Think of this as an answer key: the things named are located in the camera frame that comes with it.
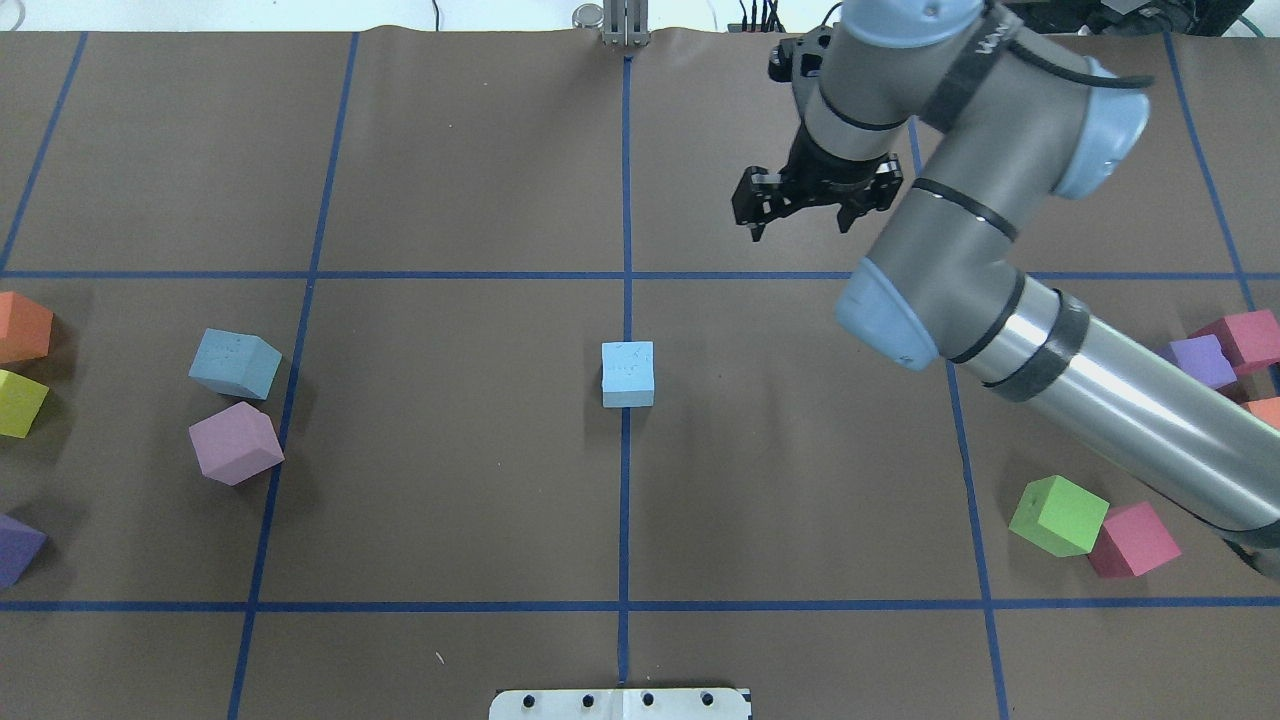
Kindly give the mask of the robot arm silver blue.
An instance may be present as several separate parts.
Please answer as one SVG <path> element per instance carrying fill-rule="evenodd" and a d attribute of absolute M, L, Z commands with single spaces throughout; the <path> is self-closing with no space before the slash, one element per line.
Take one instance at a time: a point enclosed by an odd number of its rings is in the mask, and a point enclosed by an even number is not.
<path fill-rule="evenodd" d="M 841 231 L 891 211 L 836 305 L 847 332 L 914 372 L 968 368 L 1277 577 L 1277 430 L 1009 261 L 1047 197 L 1085 197 L 1130 152 L 1148 76 L 1116 77 L 997 1 L 846 1 L 782 38 L 768 74 L 799 127 L 781 170 L 742 173 L 739 225 L 760 240 L 806 208 L 837 208 Z"/>

